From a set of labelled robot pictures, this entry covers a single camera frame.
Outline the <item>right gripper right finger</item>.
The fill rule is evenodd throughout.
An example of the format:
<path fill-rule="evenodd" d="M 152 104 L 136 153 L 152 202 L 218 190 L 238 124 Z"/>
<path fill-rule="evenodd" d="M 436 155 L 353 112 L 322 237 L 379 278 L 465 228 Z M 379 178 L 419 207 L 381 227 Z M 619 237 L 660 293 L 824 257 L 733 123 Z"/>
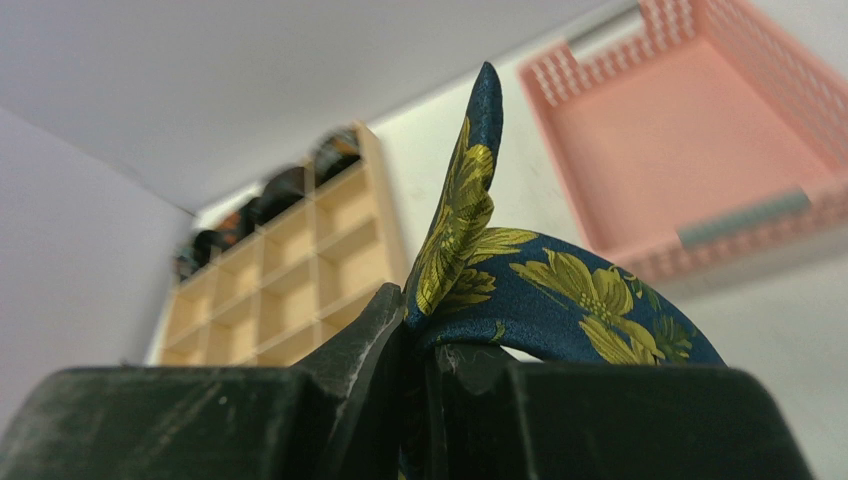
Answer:
<path fill-rule="evenodd" d="M 808 479 L 777 405 L 726 367 L 520 362 L 438 347 L 431 479 Z"/>

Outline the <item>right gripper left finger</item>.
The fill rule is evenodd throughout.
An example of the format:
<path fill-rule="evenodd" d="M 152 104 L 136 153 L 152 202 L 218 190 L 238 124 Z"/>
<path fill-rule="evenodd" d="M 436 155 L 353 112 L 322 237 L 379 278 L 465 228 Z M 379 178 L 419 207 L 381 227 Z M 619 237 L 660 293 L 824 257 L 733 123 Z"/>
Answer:
<path fill-rule="evenodd" d="M 290 367 L 80 367 L 1 439 L 5 479 L 394 479 L 404 299 L 386 283 Z"/>

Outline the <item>blue yellow floral tie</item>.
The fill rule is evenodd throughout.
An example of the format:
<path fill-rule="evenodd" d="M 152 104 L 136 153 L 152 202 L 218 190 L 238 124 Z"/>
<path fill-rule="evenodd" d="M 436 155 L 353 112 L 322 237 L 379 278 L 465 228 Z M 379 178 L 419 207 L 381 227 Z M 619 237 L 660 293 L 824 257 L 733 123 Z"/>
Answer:
<path fill-rule="evenodd" d="M 404 287 L 415 351 L 469 343 L 570 363 L 720 364 L 694 323 L 635 274 L 560 239 L 490 225 L 502 126 L 500 79 L 484 63 Z"/>

